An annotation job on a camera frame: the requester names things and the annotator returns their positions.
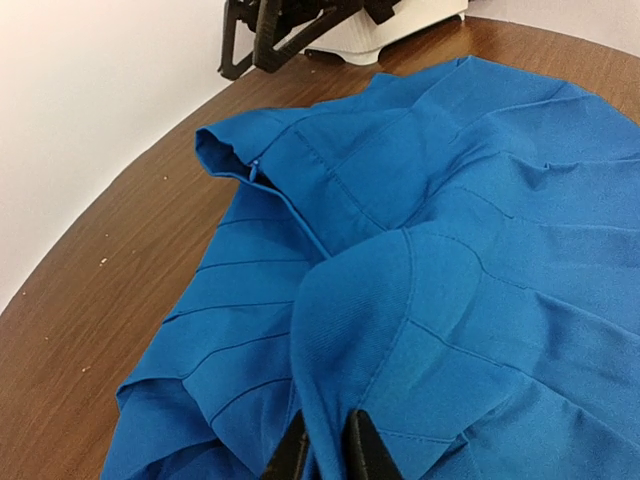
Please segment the white laundry basket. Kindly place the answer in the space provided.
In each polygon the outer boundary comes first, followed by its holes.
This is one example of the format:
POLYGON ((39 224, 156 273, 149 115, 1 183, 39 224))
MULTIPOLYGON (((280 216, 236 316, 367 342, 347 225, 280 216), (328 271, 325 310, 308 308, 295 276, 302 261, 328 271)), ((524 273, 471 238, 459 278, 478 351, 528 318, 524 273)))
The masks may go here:
POLYGON ((458 16, 464 20, 468 7, 467 0, 400 1, 392 7, 394 15, 380 25, 360 11, 313 41, 306 50, 334 54, 352 65, 372 65, 385 47, 405 37, 448 18, 458 16))

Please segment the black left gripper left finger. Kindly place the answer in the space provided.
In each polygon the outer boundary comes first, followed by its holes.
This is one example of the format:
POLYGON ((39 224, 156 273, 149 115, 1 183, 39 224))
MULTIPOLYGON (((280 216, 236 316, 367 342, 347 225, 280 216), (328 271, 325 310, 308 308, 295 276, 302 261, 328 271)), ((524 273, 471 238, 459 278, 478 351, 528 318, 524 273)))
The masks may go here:
POLYGON ((301 480, 307 463, 310 440, 304 417, 298 411, 269 460, 263 480, 301 480))

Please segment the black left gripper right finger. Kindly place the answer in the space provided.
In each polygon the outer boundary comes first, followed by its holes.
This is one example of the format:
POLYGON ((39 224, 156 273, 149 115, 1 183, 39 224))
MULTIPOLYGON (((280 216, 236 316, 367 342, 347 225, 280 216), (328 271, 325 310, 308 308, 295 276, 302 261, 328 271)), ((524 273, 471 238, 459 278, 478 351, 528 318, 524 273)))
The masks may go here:
POLYGON ((348 479, 399 480, 398 467, 369 414, 353 410, 344 428, 344 460, 348 479))

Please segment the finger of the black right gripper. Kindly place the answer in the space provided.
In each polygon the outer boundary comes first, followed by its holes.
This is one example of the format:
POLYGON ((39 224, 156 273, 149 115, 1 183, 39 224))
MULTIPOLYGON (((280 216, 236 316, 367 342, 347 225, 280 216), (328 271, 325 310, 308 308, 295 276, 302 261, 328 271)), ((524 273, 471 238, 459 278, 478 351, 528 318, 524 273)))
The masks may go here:
POLYGON ((256 1, 253 64, 277 71, 345 20, 344 1, 256 1))
POLYGON ((224 21, 221 45, 220 75, 227 80, 239 79, 253 65, 253 51, 234 60, 236 29, 238 23, 245 24, 255 32, 259 13, 259 1, 227 0, 224 5, 224 21))

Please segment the blue pleated skirt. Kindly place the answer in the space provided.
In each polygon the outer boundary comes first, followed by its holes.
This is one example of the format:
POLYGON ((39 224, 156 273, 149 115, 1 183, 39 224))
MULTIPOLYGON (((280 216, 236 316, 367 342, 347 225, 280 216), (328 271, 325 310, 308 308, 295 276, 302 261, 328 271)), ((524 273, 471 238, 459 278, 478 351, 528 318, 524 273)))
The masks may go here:
POLYGON ((255 479, 288 426, 347 475, 639 475, 639 128, 476 57, 199 129, 234 199, 117 392, 106 479, 255 479))

